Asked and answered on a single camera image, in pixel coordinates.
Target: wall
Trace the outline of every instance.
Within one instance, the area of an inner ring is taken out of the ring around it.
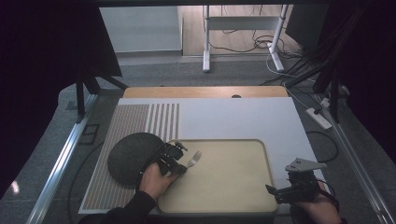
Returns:
[[[116,52],[181,50],[177,7],[104,7]]]

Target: black cloth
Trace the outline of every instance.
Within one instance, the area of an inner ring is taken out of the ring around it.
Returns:
[[[156,206],[156,202],[144,191],[138,191],[124,208],[114,208],[107,212],[101,224],[141,224]]]

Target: hand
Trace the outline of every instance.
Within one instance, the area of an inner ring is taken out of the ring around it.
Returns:
[[[174,174],[161,175],[160,166],[157,163],[152,163],[143,174],[140,190],[157,201],[176,179],[177,175]]]
[[[326,190],[322,182],[318,182],[320,188]],[[311,219],[317,224],[339,224],[342,223],[337,209],[332,200],[324,195],[319,194],[312,203],[296,203],[302,207]]]

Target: grooved panel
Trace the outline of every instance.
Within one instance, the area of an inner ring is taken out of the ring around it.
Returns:
[[[107,157],[111,149],[132,133],[153,133],[164,142],[177,139],[179,104],[117,105],[92,175],[90,185],[79,209],[81,214],[106,212],[123,207],[134,196],[116,182],[107,170]]]

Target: desk leg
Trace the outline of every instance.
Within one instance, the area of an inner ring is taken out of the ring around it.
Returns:
[[[204,72],[210,71],[210,46],[209,46],[209,6],[205,6],[205,46],[204,46]]]
[[[280,33],[282,32],[283,23],[285,22],[286,19],[286,13],[288,12],[288,7],[289,5],[283,5],[282,12],[280,13],[279,21],[277,22],[273,42],[268,44],[269,51],[271,53],[271,56],[274,60],[274,64],[276,66],[276,70],[278,72],[283,72],[285,70],[282,65],[282,62],[279,60],[279,56],[277,55],[276,47],[280,37]]]

